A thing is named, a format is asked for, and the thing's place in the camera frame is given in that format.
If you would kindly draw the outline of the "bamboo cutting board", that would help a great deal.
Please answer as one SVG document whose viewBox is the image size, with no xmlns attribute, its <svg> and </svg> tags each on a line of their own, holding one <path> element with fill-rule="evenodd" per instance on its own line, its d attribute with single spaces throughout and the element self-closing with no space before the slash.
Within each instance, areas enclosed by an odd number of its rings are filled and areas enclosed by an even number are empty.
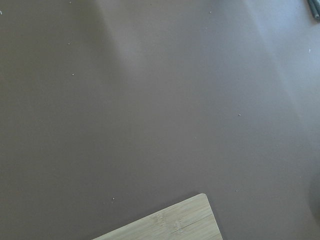
<svg viewBox="0 0 320 240">
<path fill-rule="evenodd" d="M 208 197 L 197 194 L 111 232 L 97 240 L 221 240 Z"/>
</svg>

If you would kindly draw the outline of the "grey folded cloth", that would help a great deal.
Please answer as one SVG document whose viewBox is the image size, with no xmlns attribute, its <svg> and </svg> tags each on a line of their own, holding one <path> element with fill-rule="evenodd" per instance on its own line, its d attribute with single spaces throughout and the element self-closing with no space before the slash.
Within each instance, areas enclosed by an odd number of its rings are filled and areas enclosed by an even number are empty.
<svg viewBox="0 0 320 240">
<path fill-rule="evenodd" d="M 307 0 L 311 14 L 317 21 L 320 20 L 320 0 Z"/>
</svg>

